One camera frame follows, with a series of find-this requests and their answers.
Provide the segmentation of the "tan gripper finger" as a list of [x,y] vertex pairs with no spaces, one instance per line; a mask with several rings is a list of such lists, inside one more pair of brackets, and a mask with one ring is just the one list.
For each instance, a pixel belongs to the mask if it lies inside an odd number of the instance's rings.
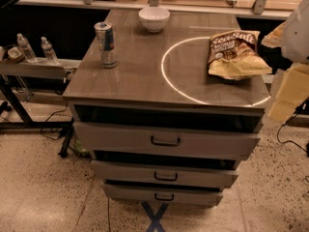
[[264,36],[262,39],[262,45],[269,48],[280,47],[285,24],[286,22],[282,22],[274,30]]
[[284,73],[268,117],[285,124],[309,98],[309,64],[293,63]]

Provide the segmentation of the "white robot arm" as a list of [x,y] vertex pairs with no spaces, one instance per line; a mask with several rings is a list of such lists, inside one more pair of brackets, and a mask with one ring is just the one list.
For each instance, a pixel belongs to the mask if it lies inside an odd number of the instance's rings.
[[285,124],[309,98],[309,0],[302,0],[285,22],[262,39],[262,45],[280,47],[282,56],[293,62],[268,112],[269,118]]

